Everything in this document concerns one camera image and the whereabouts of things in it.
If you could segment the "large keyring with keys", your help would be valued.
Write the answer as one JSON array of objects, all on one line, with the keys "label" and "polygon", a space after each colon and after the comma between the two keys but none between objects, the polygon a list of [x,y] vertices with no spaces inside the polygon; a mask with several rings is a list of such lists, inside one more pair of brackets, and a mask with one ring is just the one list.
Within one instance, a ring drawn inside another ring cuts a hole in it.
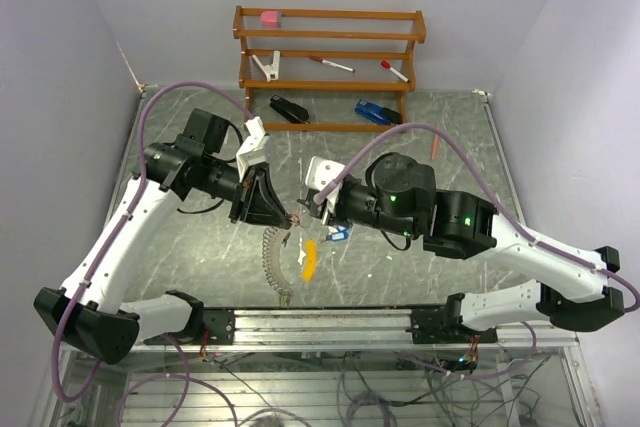
[{"label": "large keyring with keys", "polygon": [[262,271],[280,308],[289,308],[306,282],[307,243],[314,241],[298,215],[290,214],[289,220],[288,229],[266,227],[261,240]]}]

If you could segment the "blue key tag pair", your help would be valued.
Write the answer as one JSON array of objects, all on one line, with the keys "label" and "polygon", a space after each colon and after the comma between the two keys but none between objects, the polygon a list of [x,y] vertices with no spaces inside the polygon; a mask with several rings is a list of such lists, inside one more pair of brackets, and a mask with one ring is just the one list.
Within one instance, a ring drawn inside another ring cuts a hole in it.
[{"label": "blue key tag pair", "polygon": [[350,236],[350,226],[329,226],[328,233],[326,234],[325,242],[341,242],[345,241]]}]

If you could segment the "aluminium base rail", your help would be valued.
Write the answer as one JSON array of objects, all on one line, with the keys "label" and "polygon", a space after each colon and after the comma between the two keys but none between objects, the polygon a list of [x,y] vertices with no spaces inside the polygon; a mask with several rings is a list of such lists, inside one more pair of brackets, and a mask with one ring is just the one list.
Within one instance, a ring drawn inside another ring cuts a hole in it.
[{"label": "aluminium base rail", "polygon": [[[165,334],[179,344],[197,348],[201,345],[218,351],[286,351],[286,350],[404,350],[426,348],[434,344],[414,345],[409,327],[411,308],[336,308],[336,309],[232,309],[236,330],[232,345],[206,345],[203,312],[193,327],[170,331],[168,327],[146,327],[142,321],[139,338],[131,340],[122,329],[101,327],[108,341],[124,342],[120,357],[144,347],[166,345]],[[518,348],[531,345],[532,335],[520,324],[494,327],[498,342]],[[470,344],[440,344],[466,347],[480,344],[476,337]]]}]

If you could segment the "blue stapler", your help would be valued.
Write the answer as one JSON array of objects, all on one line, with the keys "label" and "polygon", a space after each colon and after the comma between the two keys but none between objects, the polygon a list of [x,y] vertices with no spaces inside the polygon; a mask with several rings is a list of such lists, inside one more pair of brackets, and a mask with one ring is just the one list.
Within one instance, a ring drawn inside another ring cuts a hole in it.
[{"label": "blue stapler", "polygon": [[365,100],[356,103],[354,112],[376,125],[395,126],[403,123],[403,117],[399,112]]}]

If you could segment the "white clip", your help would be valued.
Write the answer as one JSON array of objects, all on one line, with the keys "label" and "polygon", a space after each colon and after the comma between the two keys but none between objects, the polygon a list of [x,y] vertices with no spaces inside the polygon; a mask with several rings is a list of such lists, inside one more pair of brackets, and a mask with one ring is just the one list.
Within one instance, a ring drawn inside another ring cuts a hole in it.
[{"label": "white clip", "polygon": [[277,81],[279,79],[281,58],[281,52],[279,50],[274,50],[272,52],[272,58],[269,64],[263,63],[256,54],[252,54],[251,58],[256,66],[261,70],[267,82]]}]

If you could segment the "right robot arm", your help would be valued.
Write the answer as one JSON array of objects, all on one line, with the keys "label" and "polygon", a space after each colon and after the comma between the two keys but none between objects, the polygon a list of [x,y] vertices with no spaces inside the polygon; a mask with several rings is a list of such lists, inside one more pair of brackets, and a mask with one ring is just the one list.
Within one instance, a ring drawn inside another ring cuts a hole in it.
[{"label": "right robot arm", "polygon": [[459,343],[474,332],[530,320],[594,332],[623,316],[623,295],[607,278],[619,266],[615,249],[572,248],[511,224],[489,201],[437,188],[431,166],[399,153],[380,156],[364,180],[348,175],[325,200],[315,201],[343,168],[318,156],[310,161],[302,203],[324,224],[367,226],[421,241],[438,257],[483,261],[528,276],[511,288],[450,295],[440,320],[448,340]]}]

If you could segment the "red-capped white marker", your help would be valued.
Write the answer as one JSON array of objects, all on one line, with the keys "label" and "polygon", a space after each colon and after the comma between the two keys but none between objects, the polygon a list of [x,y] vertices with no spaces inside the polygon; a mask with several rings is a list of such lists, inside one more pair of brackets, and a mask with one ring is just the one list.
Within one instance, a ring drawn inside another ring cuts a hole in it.
[{"label": "red-capped white marker", "polygon": [[393,67],[389,62],[387,62],[386,60],[382,60],[380,62],[380,65],[388,70],[389,72],[391,72],[394,76],[396,76],[399,80],[401,80],[404,83],[409,83],[410,79],[405,76],[403,73],[401,73],[399,70],[397,70],[395,67]]}]

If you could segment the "pink eraser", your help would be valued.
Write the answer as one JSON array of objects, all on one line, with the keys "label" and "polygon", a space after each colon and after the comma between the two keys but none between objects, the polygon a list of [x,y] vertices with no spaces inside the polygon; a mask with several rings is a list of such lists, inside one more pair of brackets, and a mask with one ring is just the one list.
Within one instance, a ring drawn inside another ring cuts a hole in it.
[{"label": "pink eraser", "polygon": [[263,28],[279,28],[281,26],[282,13],[278,10],[266,10],[260,14],[260,22]]}]

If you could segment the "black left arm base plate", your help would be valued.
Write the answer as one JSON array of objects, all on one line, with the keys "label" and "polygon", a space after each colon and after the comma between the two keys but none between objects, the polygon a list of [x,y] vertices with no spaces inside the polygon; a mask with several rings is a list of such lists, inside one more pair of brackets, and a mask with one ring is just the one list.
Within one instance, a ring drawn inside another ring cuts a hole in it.
[{"label": "black left arm base plate", "polygon": [[232,309],[205,308],[203,312],[206,345],[232,345],[236,330],[236,316]]}]

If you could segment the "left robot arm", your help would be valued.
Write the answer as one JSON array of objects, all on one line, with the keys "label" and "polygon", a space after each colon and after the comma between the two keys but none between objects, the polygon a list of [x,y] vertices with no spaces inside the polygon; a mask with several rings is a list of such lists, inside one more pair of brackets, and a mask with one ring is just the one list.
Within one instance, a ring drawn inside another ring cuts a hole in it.
[{"label": "left robot arm", "polygon": [[271,183],[270,137],[261,119],[246,121],[248,136],[234,165],[216,156],[225,124],[225,119],[195,109],[174,142],[145,148],[145,170],[129,179],[119,207],[89,254],[59,288],[43,288],[35,298],[37,313],[57,340],[113,365],[135,344],[162,334],[182,344],[201,339],[205,307],[195,297],[169,290],[151,300],[124,300],[157,229],[193,190],[229,202],[233,223],[290,228]]}]

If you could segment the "black stapler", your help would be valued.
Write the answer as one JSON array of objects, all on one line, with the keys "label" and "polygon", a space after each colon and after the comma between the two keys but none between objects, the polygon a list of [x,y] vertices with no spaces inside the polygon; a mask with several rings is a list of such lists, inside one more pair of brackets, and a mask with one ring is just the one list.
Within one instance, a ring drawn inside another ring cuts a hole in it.
[{"label": "black stapler", "polygon": [[308,124],[310,121],[309,112],[304,107],[281,96],[272,96],[269,106],[289,123]]}]

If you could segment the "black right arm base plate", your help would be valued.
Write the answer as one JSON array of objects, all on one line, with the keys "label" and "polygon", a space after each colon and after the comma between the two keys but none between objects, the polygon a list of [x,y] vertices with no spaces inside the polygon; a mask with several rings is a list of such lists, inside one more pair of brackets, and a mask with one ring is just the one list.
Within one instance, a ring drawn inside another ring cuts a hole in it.
[{"label": "black right arm base plate", "polygon": [[480,344],[498,342],[495,328],[475,332],[456,323],[449,324],[443,306],[411,308],[406,331],[414,345],[470,344],[474,337]]}]

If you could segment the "orange pencil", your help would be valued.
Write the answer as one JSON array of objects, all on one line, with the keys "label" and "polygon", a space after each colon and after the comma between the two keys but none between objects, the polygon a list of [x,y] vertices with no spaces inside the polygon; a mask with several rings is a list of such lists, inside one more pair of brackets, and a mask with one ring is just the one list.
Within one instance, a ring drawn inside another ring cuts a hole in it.
[{"label": "orange pencil", "polygon": [[431,160],[432,161],[435,161],[437,159],[438,149],[439,149],[439,141],[440,141],[440,136],[438,134],[434,134],[433,141],[432,141],[432,148],[431,148]]}]

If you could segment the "wooden three-tier shelf rack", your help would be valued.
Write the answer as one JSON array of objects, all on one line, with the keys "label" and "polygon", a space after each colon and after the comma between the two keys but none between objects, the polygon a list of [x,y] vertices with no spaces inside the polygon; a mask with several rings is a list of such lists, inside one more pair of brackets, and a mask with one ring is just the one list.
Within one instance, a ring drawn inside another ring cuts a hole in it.
[{"label": "wooden three-tier shelf rack", "polygon": [[[279,28],[263,28],[260,14],[282,13]],[[425,42],[427,28],[421,11],[354,11],[275,9],[236,6],[232,33],[240,43],[238,85],[245,105],[254,108],[261,91],[383,93],[394,97],[394,110],[407,118],[406,101],[417,87],[414,52]],[[256,54],[269,64],[279,50],[277,81],[267,82],[253,62]],[[309,60],[319,56],[356,70],[349,73]],[[380,62],[386,60],[410,79],[404,83]]]}]

